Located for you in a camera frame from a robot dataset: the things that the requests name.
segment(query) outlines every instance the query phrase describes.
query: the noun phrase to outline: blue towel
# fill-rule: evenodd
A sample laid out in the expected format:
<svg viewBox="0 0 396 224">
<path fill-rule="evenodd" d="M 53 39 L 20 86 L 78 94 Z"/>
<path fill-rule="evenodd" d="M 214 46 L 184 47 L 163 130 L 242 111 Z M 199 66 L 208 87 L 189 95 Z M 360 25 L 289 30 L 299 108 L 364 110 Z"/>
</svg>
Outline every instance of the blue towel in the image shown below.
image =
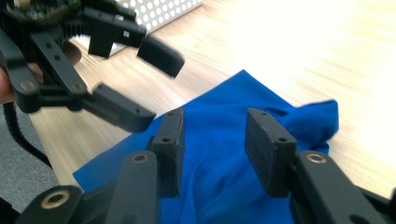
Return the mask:
<svg viewBox="0 0 396 224">
<path fill-rule="evenodd" d="M 270 112 L 298 141 L 299 150 L 328 153 L 338 130 L 334 100 L 294 107 L 241 71 L 182 106 L 185 157 L 180 198 L 162 199 L 162 223 L 293 223 L 289 199 L 266 195 L 245 153 L 248 107 Z M 143 150 L 162 117 L 74 173 L 86 191 L 117 177 L 122 159 Z"/>
</svg>

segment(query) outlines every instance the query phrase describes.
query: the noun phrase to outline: light wood tabletop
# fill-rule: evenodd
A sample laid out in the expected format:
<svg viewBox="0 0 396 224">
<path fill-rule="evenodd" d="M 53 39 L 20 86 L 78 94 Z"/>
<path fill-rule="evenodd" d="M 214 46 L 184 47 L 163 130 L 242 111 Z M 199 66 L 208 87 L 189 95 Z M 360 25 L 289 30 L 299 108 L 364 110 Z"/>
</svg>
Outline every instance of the light wood tabletop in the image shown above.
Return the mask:
<svg viewBox="0 0 396 224">
<path fill-rule="evenodd" d="M 153 33 L 186 64 L 176 79 L 124 49 L 76 69 L 90 90 L 104 82 L 161 115 L 246 69 L 294 106 L 335 99 L 340 130 L 330 156 L 354 184 L 389 198 L 396 187 L 396 1 L 204 0 Z M 86 112 L 31 116 L 61 184 L 128 136 Z"/>
</svg>

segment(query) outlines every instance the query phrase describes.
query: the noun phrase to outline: blue cloth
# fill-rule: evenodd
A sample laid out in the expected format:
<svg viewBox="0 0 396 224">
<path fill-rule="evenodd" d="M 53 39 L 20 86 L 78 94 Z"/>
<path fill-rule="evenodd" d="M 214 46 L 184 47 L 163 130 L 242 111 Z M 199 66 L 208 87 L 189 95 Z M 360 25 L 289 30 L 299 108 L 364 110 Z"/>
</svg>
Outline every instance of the blue cloth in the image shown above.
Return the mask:
<svg viewBox="0 0 396 224">
<path fill-rule="evenodd" d="M 293 107 L 241 71 L 182 106 L 185 148 L 181 195 L 162 199 L 162 223 L 293 223 L 289 199 L 271 199 L 245 153 L 248 107 L 270 112 L 298 141 L 298 149 L 327 153 L 338 130 L 334 100 Z M 117 177 L 122 159 L 143 150 L 162 117 L 74 173 L 85 191 Z"/>
</svg>

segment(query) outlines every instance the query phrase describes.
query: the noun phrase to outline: human hand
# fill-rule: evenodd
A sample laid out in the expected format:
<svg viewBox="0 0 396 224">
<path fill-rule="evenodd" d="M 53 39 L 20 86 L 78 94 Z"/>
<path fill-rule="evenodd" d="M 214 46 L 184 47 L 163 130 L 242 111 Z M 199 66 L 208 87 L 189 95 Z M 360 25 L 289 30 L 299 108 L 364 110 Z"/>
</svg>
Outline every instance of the human hand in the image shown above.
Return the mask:
<svg viewBox="0 0 396 224">
<path fill-rule="evenodd" d="M 78 63 L 81 59 L 81 52 L 79 49 L 69 42 L 64 44 L 62 50 L 72 64 Z M 38 65 L 35 63 L 29 63 L 28 65 L 32 73 L 35 75 L 37 81 L 42 83 L 43 72 L 40 70 Z M 9 103 L 12 101 L 14 101 L 14 95 L 12 93 L 8 75 L 6 71 L 0 67 L 0 104 Z"/>
</svg>

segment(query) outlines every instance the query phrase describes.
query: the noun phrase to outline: wooden surface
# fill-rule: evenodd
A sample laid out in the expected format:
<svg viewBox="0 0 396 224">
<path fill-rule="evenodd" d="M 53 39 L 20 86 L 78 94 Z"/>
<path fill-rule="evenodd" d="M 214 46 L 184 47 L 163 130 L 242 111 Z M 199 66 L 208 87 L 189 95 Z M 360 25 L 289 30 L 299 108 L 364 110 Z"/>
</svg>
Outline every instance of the wooden surface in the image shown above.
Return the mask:
<svg viewBox="0 0 396 224">
<path fill-rule="evenodd" d="M 185 104 L 241 69 L 295 106 L 339 104 L 330 155 L 358 186 L 390 197 L 394 145 L 396 2 L 364 0 L 205 0 L 154 33 L 186 65 L 171 80 L 125 49 L 102 60 L 83 55 L 78 72 L 104 82 L 158 115 Z M 32 115 L 61 184 L 129 133 L 88 112 Z"/>
</svg>

